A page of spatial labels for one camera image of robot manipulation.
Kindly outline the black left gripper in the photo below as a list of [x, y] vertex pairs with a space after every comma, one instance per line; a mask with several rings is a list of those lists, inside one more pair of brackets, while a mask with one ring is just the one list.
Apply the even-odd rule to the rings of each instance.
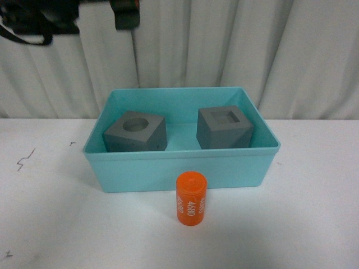
[[80, 5], [89, 3], [96, 1], [1, 1], [1, 37], [48, 46], [55, 35], [78, 35]]

